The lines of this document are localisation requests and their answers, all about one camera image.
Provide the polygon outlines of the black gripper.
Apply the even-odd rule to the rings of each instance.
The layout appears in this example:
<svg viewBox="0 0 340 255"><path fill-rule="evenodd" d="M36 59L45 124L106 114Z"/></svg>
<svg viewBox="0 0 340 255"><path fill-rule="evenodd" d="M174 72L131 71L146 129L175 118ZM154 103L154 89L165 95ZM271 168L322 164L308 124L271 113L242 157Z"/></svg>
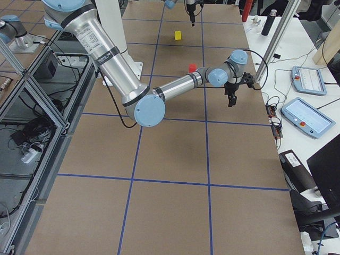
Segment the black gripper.
<svg viewBox="0 0 340 255"><path fill-rule="evenodd" d="M196 10L195 4L185 4L186 12L190 16L191 26L195 26L195 15L194 12Z"/></svg>
<svg viewBox="0 0 340 255"><path fill-rule="evenodd" d="M228 107L233 107L236 105L237 102L237 96L236 91L239 89L238 84L226 82L224 84L225 93L224 95L228 96Z"/></svg>

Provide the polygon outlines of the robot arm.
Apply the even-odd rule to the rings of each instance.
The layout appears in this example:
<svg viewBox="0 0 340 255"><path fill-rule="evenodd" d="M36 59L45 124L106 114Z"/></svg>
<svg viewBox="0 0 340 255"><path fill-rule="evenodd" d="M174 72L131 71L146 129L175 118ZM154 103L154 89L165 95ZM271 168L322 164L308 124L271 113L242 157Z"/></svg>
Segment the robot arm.
<svg viewBox="0 0 340 255"><path fill-rule="evenodd" d="M210 83L224 88L229 106L236 104L240 85L254 87L253 77L245 73L245 50L235 50L216 67L204 67L151 89L133 71L132 60L115 45L126 45L118 4L104 1L44 1L45 24L72 33L99 68L104 81L110 81L122 97L128 116L139 125L152 127L165 115L165 103L185 92Z"/></svg>
<svg viewBox="0 0 340 255"><path fill-rule="evenodd" d="M164 5L168 9L173 9L178 0L164 0ZM196 1L190 1L190 0L185 0L184 1L184 8L187 13L187 15L190 18L191 25L194 27L196 23L196 15L195 15L195 10L196 10Z"/></svg>

